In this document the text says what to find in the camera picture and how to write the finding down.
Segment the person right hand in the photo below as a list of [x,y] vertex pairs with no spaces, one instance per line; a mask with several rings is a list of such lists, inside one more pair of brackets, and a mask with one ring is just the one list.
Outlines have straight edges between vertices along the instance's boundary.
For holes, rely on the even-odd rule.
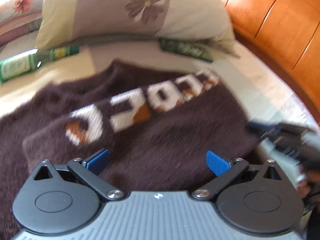
[[297,187],[300,198],[305,198],[311,192],[311,183],[319,183],[320,179],[319,171],[310,171],[305,176],[306,178],[301,180]]

